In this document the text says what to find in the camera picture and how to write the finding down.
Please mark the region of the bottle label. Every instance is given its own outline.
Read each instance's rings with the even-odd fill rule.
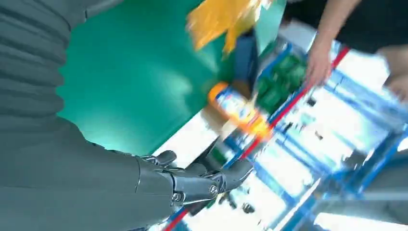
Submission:
[[[229,116],[233,116],[243,123],[248,124],[256,119],[256,110],[231,87],[222,90],[217,95],[216,101]]]

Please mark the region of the yellow object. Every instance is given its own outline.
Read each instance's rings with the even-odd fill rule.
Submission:
[[[216,84],[209,92],[210,104],[225,118],[232,120],[243,131],[268,139],[271,131],[266,119],[243,96],[227,83]]]
[[[224,53],[229,54],[237,38],[258,20],[261,7],[272,0],[205,0],[189,13],[188,29],[196,50],[227,33]]]

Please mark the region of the person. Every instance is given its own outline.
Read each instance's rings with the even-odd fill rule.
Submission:
[[[321,84],[330,75],[334,39],[366,53],[383,55],[390,76],[386,86],[408,100],[408,1],[294,0],[285,9],[287,21],[297,19],[317,29],[309,51],[307,77]]]

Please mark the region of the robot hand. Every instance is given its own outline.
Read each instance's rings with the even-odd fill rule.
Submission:
[[[170,176],[168,179],[173,184],[174,205],[212,200],[220,193],[239,187],[253,169],[247,160],[239,160],[226,170],[209,172],[200,164],[193,164],[186,169],[169,167],[176,158],[172,151],[165,151],[158,156],[142,157],[143,160],[161,167],[162,174]]]

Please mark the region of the red stripe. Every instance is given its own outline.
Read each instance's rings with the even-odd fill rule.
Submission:
[[[347,55],[347,53],[350,51],[350,48],[344,47],[336,56],[336,58],[333,60],[331,63],[331,66],[333,69],[336,69],[339,63],[343,60],[343,58]]]
[[[311,87],[307,87],[303,89],[290,103],[289,105],[283,109],[283,111],[276,117],[269,125],[269,128],[274,128],[278,122],[295,106],[295,104],[310,90]],[[255,141],[249,146],[242,154],[240,159],[246,158],[254,149],[255,147],[261,142],[260,138],[255,139]]]
[[[350,51],[350,48],[348,47],[344,47],[336,56],[336,58],[333,60],[333,62],[331,63],[331,66],[333,69],[336,69],[336,67],[339,65],[339,63],[341,62],[341,60],[343,60],[343,58],[347,55],[347,53]],[[306,95],[306,93],[310,90],[311,86],[305,88],[301,93],[299,93],[293,100],[292,102],[290,102],[290,104],[284,108],[284,110],[278,115],[278,117],[276,117],[275,120],[273,120],[270,125],[269,128],[274,128],[278,122],[294,107],[294,105],[304,96]],[[255,139],[255,141],[251,144],[251,146],[249,146],[242,154],[242,156],[240,157],[240,159],[244,159],[246,158],[254,149],[255,147],[261,142],[261,139],[257,138]]]
[[[177,223],[179,223],[183,219],[183,217],[187,215],[187,213],[187,209],[184,209],[174,220],[170,222],[170,224],[165,227],[163,231],[171,231],[172,229],[174,229]]]
[[[333,62],[331,63],[331,66],[333,69],[336,69],[336,67],[339,65],[339,63],[341,62],[341,60],[347,55],[347,53],[350,51],[350,48],[348,47],[344,47],[336,56],[336,58],[333,60]],[[306,93],[310,90],[311,86],[305,88],[302,92],[300,92],[294,99],[292,102],[290,102],[290,104],[278,115],[278,117],[271,122],[271,124],[269,125],[269,127],[272,129],[273,127],[275,127],[277,125],[277,123],[280,121],[280,119],[282,119],[282,117],[284,117],[292,108],[293,106],[304,96],[306,95]],[[256,138],[255,141],[251,144],[251,146],[249,146],[245,152],[242,154],[242,156],[240,157],[240,159],[244,159],[246,158],[249,153],[251,153],[254,148],[261,142],[260,138]],[[163,231],[171,231],[172,229],[174,229],[174,227],[177,225],[177,223],[179,223],[183,217],[185,217],[187,215],[188,211],[187,209],[185,209],[182,213],[180,213],[180,215],[178,215],[169,225],[167,225],[167,227],[163,230]]]

